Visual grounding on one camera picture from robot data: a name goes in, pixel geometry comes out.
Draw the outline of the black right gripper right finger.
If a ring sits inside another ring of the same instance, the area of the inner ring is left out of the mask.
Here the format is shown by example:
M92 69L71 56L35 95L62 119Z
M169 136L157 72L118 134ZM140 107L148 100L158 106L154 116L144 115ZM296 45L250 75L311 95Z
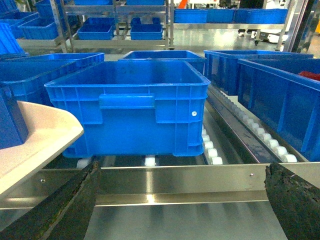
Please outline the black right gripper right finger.
M320 189L279 163L265 169L265 190L289 240L320 238Z

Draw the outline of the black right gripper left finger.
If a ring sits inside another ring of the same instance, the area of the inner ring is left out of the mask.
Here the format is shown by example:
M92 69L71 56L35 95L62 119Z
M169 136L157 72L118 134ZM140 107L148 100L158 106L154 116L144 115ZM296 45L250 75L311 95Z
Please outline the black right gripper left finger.
M82 240L96 204L101 168L95 161L0 232L2 240Z

